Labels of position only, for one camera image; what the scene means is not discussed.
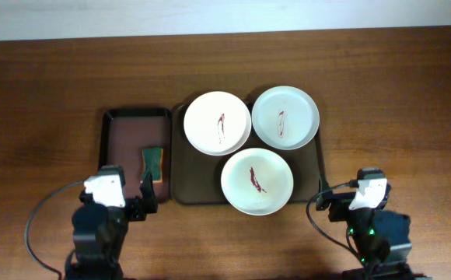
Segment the green and orange sponge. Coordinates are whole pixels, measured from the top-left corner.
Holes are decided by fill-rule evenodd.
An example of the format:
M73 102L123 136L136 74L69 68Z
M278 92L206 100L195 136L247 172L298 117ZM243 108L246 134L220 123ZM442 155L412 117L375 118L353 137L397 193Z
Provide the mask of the green and orange sponge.
M149 173L152 175L154 184L163 182L163 154L163 148L160 147L142 150L142 183Z

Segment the white plate front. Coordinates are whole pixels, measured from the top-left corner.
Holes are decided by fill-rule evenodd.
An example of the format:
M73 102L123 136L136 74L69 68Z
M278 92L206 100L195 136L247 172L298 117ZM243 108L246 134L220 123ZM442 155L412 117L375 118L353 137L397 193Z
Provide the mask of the white plate front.
M240 212L262 216L284 207L294 190L291 168L277 153L244 149L225 163L221 189L228 203Z

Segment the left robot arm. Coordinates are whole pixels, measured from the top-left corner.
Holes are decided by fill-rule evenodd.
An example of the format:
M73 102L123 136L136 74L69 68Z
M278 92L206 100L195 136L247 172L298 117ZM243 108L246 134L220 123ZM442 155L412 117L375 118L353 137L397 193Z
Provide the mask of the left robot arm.
M67 279L122 279L119 258L130 222L142 222L155 214L158 202L153 173L145 171L139 194L124 196L121 166L102 166L83 181L82 207L72 216L75 249L65 261Z

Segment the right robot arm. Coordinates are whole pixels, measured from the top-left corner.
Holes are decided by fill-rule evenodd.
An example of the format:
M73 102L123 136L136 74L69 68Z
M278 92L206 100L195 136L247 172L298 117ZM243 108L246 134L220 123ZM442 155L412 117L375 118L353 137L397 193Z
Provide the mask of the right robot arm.
M385 209L391 186L379 168L362 168L356 178L329 187L319 182L319 191L308 206L317 211L329 210L331 222L345 222L346 243L322 231L307 215L314 229L329 241L343 247L361 264L343 271L343 279L414 279L407 264L412 244L409 239L411 219L408 215Z

